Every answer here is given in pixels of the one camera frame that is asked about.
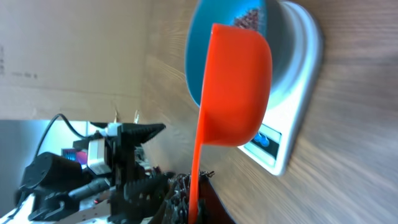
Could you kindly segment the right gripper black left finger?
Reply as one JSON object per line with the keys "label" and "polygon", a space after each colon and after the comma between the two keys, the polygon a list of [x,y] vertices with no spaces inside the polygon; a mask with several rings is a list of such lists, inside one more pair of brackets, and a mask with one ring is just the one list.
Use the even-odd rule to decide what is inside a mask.
{"label": "right gripper black left finger", "polygon": [[178,174],[169,185],[169,192],[149,224],[188,223],[190,174]]}

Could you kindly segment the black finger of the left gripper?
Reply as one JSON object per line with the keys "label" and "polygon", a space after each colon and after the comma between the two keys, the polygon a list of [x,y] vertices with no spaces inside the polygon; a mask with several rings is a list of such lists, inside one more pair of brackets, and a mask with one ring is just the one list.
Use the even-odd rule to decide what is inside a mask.
{"label": "black finger of the left gripper", "polygon": [[121,146],[141,146],[150,141],[165,128],[166,125],[163,123],[123,123],[119,127],[119,144]]}
{"label": "black finger of the left gripper", "polygon": [[154,177],[135,180],[124,185],[123,198],[128,203],[137,205],[161,205],[169,191],[169,179],[173,172],[157,174]]}

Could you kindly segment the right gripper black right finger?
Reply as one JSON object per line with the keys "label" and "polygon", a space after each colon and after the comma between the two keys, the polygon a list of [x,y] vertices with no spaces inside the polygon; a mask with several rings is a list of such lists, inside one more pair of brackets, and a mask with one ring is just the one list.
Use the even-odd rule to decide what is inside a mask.
{"label": "right gripper black right finger", "polygon": [[236,224],[213,188],[210,178],[215,174],[200,172],[197,224]]}

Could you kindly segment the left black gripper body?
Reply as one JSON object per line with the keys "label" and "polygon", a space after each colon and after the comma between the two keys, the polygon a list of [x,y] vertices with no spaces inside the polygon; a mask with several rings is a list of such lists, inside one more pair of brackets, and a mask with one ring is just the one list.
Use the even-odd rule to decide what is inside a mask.
{"label": "left black gripper body", "polygon": [[122,124],[116,135],[110,137],[111,163],[115,191],[111,194],[110,216],[112,223],[141,223],[144,219],[139,200],[132,191],[133,183],[145,176],[145,168],[136,161],[136,150],[146,142],[146,126]]}

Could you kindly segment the orange scoop with blue handle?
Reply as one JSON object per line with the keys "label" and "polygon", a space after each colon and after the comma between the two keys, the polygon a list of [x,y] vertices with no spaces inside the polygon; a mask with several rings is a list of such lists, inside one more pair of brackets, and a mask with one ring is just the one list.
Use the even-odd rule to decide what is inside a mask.
{"label": "orange scoop with blue handle", "polygon": [[213,24],[193,150],[188,222],[198,217],[201,148],[237,147],[258,132],[272,82],[272,56],[254,30]]}

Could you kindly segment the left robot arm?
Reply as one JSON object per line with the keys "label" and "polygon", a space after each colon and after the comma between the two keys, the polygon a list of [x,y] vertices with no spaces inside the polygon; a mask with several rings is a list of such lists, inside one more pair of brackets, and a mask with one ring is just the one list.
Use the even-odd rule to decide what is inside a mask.
{"label": "left robot arm", "polygon": [[109,192],[111,223],[141,223],[154,217],[169,191],[173,172],[146,167],[142,145],[165,129],[162,123],[124,123],[114,136],[96,132],[73,143],[87,151],[86,167],[51,152],[25,168],[17,208],[33,195],[31,222],[57,222],[80,210],[82,201]]}

